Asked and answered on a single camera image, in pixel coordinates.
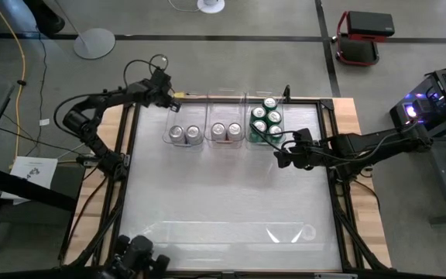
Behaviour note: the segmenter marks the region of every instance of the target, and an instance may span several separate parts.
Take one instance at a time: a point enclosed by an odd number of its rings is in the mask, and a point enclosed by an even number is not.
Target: paper
[[[17,157],[10,174],[50,189],[57,165],[58,159]],[[14,205],[28,201],[17,195],[5,192],[2,193],[1,198],[12,199]]]

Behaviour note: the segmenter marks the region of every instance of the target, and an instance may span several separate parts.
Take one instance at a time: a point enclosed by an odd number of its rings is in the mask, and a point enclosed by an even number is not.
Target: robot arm
[[[400,128],[358,135],[340,134],[320,141],[313,141],[309,129],[293,133],[295,146],[289,151],[274,152],[279,167],[291,163],[297,168],[311,170],[316,166],[334,167],[338,179],[355,179],[362,169],[402,152],[425,152],[431,148],[432,139],[427,130],[417,122]]]
[[[85,143],[99,158],[98,169],[110,175],[114,181],[125,177],[128,158],[124,154],[115,153],[110,150],[98,136],[98,126],[101,124],[102,116],[107,108],[116,105],[128,105],[138,103],[149,107],[154,103],[159,107],[170,108],[178,112],[180,103],[168,94],[171,89],[171,77],[161,69],[155,69],[153,76],[148,80],[129,85],[126,89],[104,92],[91,95],[83,102],[74,105],[64,116],[63,124],[82,143]],[[89,119],[84,111],[94,109],[94,116]]]

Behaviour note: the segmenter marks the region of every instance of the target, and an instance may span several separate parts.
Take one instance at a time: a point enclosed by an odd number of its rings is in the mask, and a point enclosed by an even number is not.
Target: clear plastic bin
[[[284,97],[282,93],[279,93],[278,91],[248,91],[245,95],[245,138],[246,140],[246,146],[248,149],[252,150],[269,150],[272,149],[272,147],[263,141],[260,137],[252,137],[251,132],[252,127],[250,126],[250,118],[251,118],[251,111],[254,108],[257,108],[259,106],[262,106],[262,101],[264,101],[265,98],[274,98],[277,102],[277,106],[275,111],[279,112],[282,116],[282,121],[278,126],[284,131],[285,130],[285,117],[283,114],[283,100]],[[275,145],[279,145],[280,143],[283,143],[285,141],[286,137],[282,136],[281,139],[274,142]]]
[[[179,112],[168,111],[166,117],[166,128],[163,134],[163,141],[175,147],[185,147],[187,150],[201,150],[204,145],[204,133],[206,129],[207,106],[204,103],[189,102],[191,98],[205,98],[206,95],[197,92],[185,91],[184,99],[180,100],[182,106]],[[173,143],[170,138],[170,130],[173,126],[180,126],[187,132],[190,126],[197,126],[200,130],[202,141],[192,145],[185,140],[185,143]]]
[[[246,92],[231,88],[218,88],[208,92],[206,129],[204,137],[212,148],[240,148],[245,138],[245,94]],[[237,123],[241,127],[241,136],[234,139],[225,137],[223,140],[213,139],[211,128],[221,123],[228,127]]]

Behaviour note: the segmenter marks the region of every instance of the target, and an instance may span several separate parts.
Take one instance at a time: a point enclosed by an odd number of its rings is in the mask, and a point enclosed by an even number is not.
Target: concrete floor
[[[173,0],[192,9],[195,1]],[[104,27],[115,34],[233,35],[319,37],[315,0],[226,0],[217,15],[177,12],[167,1],[60,1],[80,30]],[[398,38],[446,38],[446,1],[438,0],[323,0],[326,27],[331,36],[344,10],[389,12]],[[34,31],[35,22],[18,0],[0,4],[17,31]],[[50,6],[56,11],[54,2]],[[0,32],[7,30],[0,20]],[[67,24],[62,33],[72,33]],[[322,43],[242,41],[118,41],[100,60],[82,60],[73,52],[72,40],[44,40],[48,70],[43,90],[43,118],[52,117],[56,105],[74,95],[116,88],[122,84],[124,65],[132,59],[164,53],[170,58],[168,73],[176,90],[206,92],[217,87],[282,90],[290,84],[295,96],[331,97],[331,84]],[[22,40],[26,53],[28,86],[22,94],[22,127],[36,136],[43,49],[38,40]],[[423,74],[446,67],[446,43],[379,44],[380,62],[369,68],[348,67],[334,61],[342,97],[355,99],[364,133],[393,127],[389,109],[422,81]],[[0,39],[0,81],[19,78],[21,63],[13,40]],[[143,65],[129,71],[129,80],[147,77]],[[15,98],[5,112],[15,117]],[[3,119],[1,127],[14,129]],[[0,169],[7,169],[15,137],[0,132]],[[43,127],[42,141],[76,147],[80,143],[54,127]],[[32,144],[22,141],[20,153]],[[62,152],[42,147],[40,156]],[[393,266],[401,271],[446,275],[446,226],[430,227],[428,219],[444,215],[446,208],[427,154],[401,154],[375,166],[386,241]],[[3,229],[0,239],[8,230]],[[48,267],[39,261],[33,267]]]

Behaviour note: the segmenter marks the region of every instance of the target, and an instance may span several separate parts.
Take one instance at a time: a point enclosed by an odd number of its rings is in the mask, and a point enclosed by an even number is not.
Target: table
[[[355,104],[351,98],[333,98],[335,107],[335,117],[338,124],[338,131],[340,133],[360,133],[359,122],[355,111]],[[105,141],[105,143],[112,148],[115,145],[116,134],[118,130],[118,124],[122,107],[115,107],[109,109],[103,118],[103,123],[99,127],[99,135]],[[125,140],[128,138],[130,125],[127,124],[127,131]],[[89,179],[84,182],[84,186],[81,191],[79,199],[79,205],[77,211],[80,211],[81,206],[84,204],[88,195],[97,187],[101,180],[100,174],[93,174]],[[367,184],[372,188],[372,181],[368,178],[360,177],[359,181]],[[87,208],[81,223],[78,225],[77,230],[72,238],[72,243],[67,253],[65,262],[69,263],[73,261],[76,256],[86,247],[91,237],[95,234],[98,227],[98,223],[101,217],[102,204],[104,202],[105,190],[101,189],[98,195],[93,198],[92,203]],[[351,190],[352,204],[355,213],[355,220],[360,236],[364,239],[366,244],[372,250],[372,252],[380,259],[382,263],[390,266],[388,249],[386,247],[386,241],[383,233],[383,225],[379,216],[378,208],[376,205],[376,199],[367,192],[365,189],[359,187],[355,183],[352,183]],[[108,237],[106,237],[105,249],[102,250],[103,256],[107,253]],[[348,249],[348,258],[351,263],[354,262],[354,253],[352,245],[349,244],[350,238],[345,237]]]

